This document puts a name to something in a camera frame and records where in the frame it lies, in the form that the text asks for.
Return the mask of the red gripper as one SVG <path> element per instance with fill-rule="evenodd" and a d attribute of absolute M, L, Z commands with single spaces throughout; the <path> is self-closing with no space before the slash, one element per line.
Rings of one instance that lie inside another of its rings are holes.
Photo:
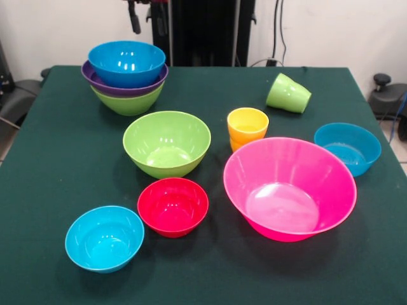
<path fill-rule="evenodd" d="M 141 33 L 141 27 L 139 18 L 135 12 L 136 3 L 158 3 L 158 32 L 160 36 L 166 36 L 168 34 L 168 21 L 167 21 L 167 3 L 169 0 L 128 0 L 128 13 L 132 30 L 135 34 Z"/>

